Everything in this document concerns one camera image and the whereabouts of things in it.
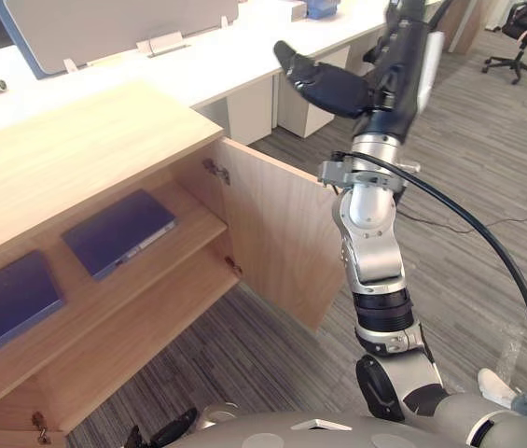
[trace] office floor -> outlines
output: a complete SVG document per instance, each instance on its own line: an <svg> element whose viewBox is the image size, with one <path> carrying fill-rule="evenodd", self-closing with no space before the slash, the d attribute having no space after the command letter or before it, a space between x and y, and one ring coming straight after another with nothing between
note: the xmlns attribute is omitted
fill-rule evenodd
<svg viewBox="0 0 527 448"><path fill-rule="evenodd" d="M484 222L527 217L527 77L512 86L509 70L480 73L487 56L515 52L511 39L485 32L468 58L444 55L430 104L406 145L405 158L422 164L423 179ZM351 127L335 119L307 140L277 128L253 146L315 172L332 149L349 147ZM401 208L465 228L415 189ZM527 277L527 222L492 229ZM456 234L402 216L396 234L415 312L446 387L476 392L478 369L490 367L527 390L527 315L490 248L475 233ZM69 445L119 447L134 423L150 434L190 406L202 409L220 400L248 413L367 413L354 377L361 349L353 324L345 289L313 334L247 288L235 287L77 427Z"/></svg>

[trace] open cabinet door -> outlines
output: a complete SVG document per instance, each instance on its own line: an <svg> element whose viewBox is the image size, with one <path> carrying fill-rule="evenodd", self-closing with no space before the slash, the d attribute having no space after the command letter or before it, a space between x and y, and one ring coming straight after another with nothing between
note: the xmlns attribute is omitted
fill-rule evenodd
<svg viewBox="0 0 527 448"><path fill-rule="evenodd" d="M311 329L317 329L344 279L335 194L315 177L223 139L217 162L224 184L235 263L243 281Z"/></svg>

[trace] white sneaker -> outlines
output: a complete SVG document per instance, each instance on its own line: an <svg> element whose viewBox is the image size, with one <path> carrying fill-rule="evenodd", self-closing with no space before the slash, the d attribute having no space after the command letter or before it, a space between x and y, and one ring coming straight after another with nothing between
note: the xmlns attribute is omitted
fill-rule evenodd
<svg viewBox="0 0 527 448"><path fill-rule="evenodd" d="M489 369L478 371L478 388L485 399L511 409L512 400L518 395Z"/></svg>

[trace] cabinet top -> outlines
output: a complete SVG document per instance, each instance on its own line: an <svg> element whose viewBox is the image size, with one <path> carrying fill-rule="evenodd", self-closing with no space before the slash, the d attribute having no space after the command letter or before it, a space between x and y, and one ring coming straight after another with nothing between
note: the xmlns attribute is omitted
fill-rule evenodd
<svg viewBox="0 0 527 448"><path fill-rule="evenodd" d="M0 245L221 135L143 82L0 130Z"/></svg>

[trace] book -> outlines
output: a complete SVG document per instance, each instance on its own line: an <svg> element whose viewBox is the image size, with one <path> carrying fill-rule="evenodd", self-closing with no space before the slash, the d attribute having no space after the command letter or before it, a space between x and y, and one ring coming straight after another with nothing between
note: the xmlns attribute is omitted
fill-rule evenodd
<svg viewBox="0 0 527 448"><path fill-rule="evenodd" d="M0 269L0 347L63 305L40 252L31 252Z"/></svg>
<svg viewBox="0 0 527 448"><path fill-rule="evenodd" d="M62 235L87 272L102 280L176 225L175 216L139 189Z"/></svg>

